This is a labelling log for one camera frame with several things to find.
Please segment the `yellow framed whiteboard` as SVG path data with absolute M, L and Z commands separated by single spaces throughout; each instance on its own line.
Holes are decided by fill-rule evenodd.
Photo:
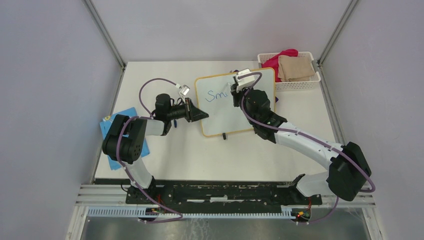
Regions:
M 231 86 L 235 84 L 234 78 L 253 72 L 262 74 L 254 89 L 265 91 L 270 100 L 271 109 L 275 110 L 275 71 L 270 67 L 252 70 L 246 68 L 238 72 L 204 76 L 195 80 L 197 107 L 209 115 L 208 118 L 200 121 L 202 134 L 205 137 L 253 129 L 241 108 L 234 106 L 231 95 Z

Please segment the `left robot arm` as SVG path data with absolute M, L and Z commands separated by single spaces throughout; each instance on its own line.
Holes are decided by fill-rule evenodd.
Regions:
M 123 167 L 131 185 L 139 188 L 139 199 L 151 204 L 157 198 L 157 190 L 150 186 L 154 177 L 142 161 L 146 136 L 166 136 L 175 120 L 185 119 L 192 123 L 208 117 L 209 114 L 197 108 L 189 97 L 180 104 L 173 104 L 171 97 L 162 93 L 156 96 L 152 119 L 117 114 L 103 140 L 102 152 Z

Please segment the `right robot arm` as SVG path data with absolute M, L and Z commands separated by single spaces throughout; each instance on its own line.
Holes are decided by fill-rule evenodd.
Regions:
M 271 102 L 262 90 L 248 87 L 238 90 L 234 83 L 230 93 L 233 105 L 242 110 L 256 135 L 296 150 L 325 168 L 321 173 L 301 174 L 292 182 L 288 196 L 293 203 L 302 204 L 319 194 L 334 194 L 351 202 L 358 193 L 366 192 L 363 186 L 370 181 L 372 172 L 356 143 L 343 145 L 300 130 L 271 110 Z

